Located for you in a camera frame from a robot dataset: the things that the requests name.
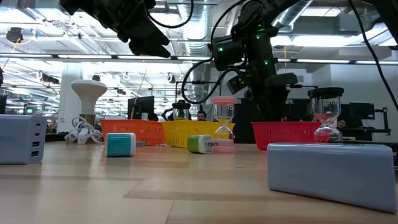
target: table lamp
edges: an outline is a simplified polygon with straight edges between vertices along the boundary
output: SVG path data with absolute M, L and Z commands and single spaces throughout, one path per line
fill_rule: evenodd
M 94 126 L 94 107 L 98 98 L 108 89 L 104 83 L 94 80 L 75 80 L 71 84 L 72 89 L 80 97 L 81 114 L 87 122 Z

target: black monitor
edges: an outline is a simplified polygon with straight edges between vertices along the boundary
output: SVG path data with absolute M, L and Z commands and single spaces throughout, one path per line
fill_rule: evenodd
M 6 113 L 7 96 L 0 95 L 0 114 Z
M 372 103 L 350 103 L 351 119 L 374 119 L 374 105 Z
M 148 113 L 148 117 L 155 113 L 155 97 L 145 96 L 129 99 L 129 105 L 127 108 L 127 118 L 128 119 L 141 119 L 141 113 Z M 131 112 L 134 108 L 134 114 L 131 118 Z

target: hourglass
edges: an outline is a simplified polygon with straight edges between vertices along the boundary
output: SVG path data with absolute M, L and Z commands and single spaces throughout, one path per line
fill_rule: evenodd
M 315 142 L 342 143 L 343 136 L 335 123 L 340 115 L 340 97 L 343 93 L 343 88 L 318 88 L 308 91 L 313 116 L 322 122 L 315 131 Z
M 214 152 L 234 152 L 234 134 L 227 127 L 227 124 L 234 117 L 235 97 L 233 96 L 215 96 L 213 104 L 215 105 L 215 118 L 220 123 L 220 127 L 215 133 Z

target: ceiling duct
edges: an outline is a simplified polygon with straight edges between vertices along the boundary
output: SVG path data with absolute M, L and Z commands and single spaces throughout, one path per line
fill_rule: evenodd
M 280 28 L 279 32 L 292 32 L 294 22 L 301 16 L 313 0 L 301 0 L 286 9 L 274 22 L 274 26 Z
M 182 21 L 189 16 L 191 5 L 178 5 Z M 210 38 L 210 10 L 206 5 L 195 5 L 190 22 L 182 27 L 184 39 L 204 40 Z M 187 42 L 185 43 L 187 54 L 191 56 L 207 56 L 209 53 L 206 42 Z M 203 64 L 192 72 L 192 80 L 210 81 L 210 65 Z M 203 87 L 193 85 L 193 93 L 190 94 L 194 101 L 203 99 L 208 93 L 208 85 Z

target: desk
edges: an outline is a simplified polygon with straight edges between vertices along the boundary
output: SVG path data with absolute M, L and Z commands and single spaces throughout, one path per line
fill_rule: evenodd
M 266 152 L 191 154 L 47 142 L 42 164 L 0 166 L 0 223 L 398 223 L 365 208 L 269 191 Z

